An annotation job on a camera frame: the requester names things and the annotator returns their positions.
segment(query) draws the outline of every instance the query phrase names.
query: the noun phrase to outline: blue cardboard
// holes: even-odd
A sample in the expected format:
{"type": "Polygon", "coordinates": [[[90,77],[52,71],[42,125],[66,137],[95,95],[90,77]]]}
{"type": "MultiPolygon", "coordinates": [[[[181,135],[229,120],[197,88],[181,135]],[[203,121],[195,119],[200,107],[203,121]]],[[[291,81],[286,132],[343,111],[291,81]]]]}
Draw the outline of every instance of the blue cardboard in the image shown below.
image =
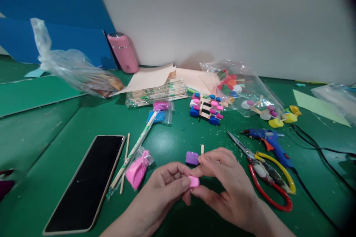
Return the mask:
{"type": "Polygon", "coordinates": [[[9,19],[30,20],[116,32],[101,0],[0,0],[0,12],[9,19]]]}
{"type": "MultiPolygon", "coordinates": [[[[101,29],[45,22],[52,50],[78,49],[95,67],[117,69],[106,36],[101,29]]],[[[18,62],[39,64],[30,20],[0,18],[0,45],[18,62]]]]}

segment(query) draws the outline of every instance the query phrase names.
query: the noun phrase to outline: pink water bottle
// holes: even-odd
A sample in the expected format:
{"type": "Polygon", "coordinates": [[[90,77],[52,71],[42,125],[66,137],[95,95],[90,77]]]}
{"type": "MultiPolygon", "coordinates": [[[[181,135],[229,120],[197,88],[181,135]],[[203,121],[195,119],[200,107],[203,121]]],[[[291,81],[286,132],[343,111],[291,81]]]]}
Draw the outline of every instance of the pink water bottle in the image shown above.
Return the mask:
{"type": "Polygon", "coordinates": [[[138,64],[129,38],[123,33],[109,33],[108,40],[122,70],[126,73],[137,72],[138,64]]]}

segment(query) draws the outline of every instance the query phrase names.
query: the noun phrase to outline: beige paper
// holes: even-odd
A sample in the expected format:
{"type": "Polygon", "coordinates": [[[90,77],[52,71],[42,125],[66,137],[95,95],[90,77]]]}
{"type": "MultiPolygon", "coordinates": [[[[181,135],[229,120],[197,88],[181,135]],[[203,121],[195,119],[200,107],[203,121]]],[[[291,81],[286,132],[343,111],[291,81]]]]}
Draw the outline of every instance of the beige paper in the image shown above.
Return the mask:
{"type": "Polygon", "coordinates": [[[177,78],[182,78],[185,85],[195,89],[196,91],[203,91],[203,94],[212,94],[213,92],[204,84],[201,75],[206,74],[201,70],[189,70],[176,68],[177,78]]]}
{"type": "Polygon", "coordinates": [[[132,76],[129,85],[113,95],[162,86],[169,74],[174,71],[175,67],[173,67],[173,63],[163,67],[139,68],[132,76]]]}

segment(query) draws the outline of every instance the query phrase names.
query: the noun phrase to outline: blue glue gun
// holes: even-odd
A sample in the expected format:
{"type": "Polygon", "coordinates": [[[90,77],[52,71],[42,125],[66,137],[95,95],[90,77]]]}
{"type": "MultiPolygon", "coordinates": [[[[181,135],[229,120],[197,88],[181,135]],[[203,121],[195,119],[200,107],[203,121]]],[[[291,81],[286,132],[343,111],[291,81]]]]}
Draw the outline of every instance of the blue glue gun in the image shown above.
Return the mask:
{"type": "Polygon", "coordinates": [[[247,136],[251,136],[254,139],[261,139],[265,143],[267,151],[272,150],[277,160],[282,164],[283,167],[293,168],[291,159],[277,141],[279,136],[275,131],[265,129],[248,129],[244,130],[243,132],[247,136]]]}

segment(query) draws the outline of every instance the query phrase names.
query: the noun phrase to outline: green paper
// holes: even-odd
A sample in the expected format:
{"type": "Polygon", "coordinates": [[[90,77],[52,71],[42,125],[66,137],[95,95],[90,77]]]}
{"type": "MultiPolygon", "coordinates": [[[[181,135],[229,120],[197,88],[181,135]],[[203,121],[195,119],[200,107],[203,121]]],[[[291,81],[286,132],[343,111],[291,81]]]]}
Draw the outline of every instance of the green paper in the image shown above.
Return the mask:
{"type": "Polygon", "coordinates": [[[0,85],[0,118],[84,95],[56,76],[0,85]]]}
{"type": "Polygon", "coordinates": [[[347,120],[339,114],[339,111],[334,104],[330,104],[313,96],[293,90],[294,96],[299,107],[304,107],[311,112],[321,115],[327,119],[331,119],[337,123],[351,127],[347,120]]]}

